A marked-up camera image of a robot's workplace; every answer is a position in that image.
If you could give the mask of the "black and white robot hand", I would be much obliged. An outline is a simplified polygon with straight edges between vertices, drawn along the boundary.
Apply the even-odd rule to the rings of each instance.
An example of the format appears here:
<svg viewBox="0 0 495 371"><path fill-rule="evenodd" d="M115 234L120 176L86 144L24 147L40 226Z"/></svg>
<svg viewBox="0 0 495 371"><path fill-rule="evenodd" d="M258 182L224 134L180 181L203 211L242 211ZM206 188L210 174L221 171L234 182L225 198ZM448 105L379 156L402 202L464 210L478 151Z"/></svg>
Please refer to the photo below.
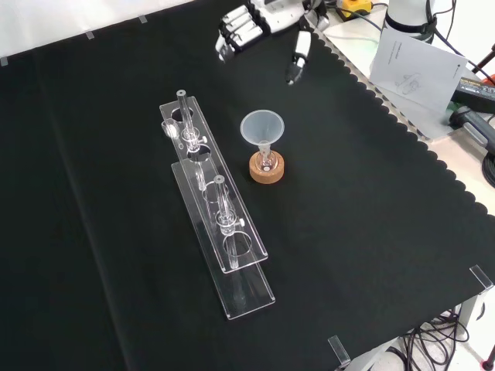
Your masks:
<svg viewBox="0 0 495 371"><path fill-rule="evenodd" d="M322 32L328 26L324 1L248 1L222 17L215 50L219 60L226 62L262 39L297 27L291 62L285 72L285 82L293 85L308 63L312 32Z"/></svg>

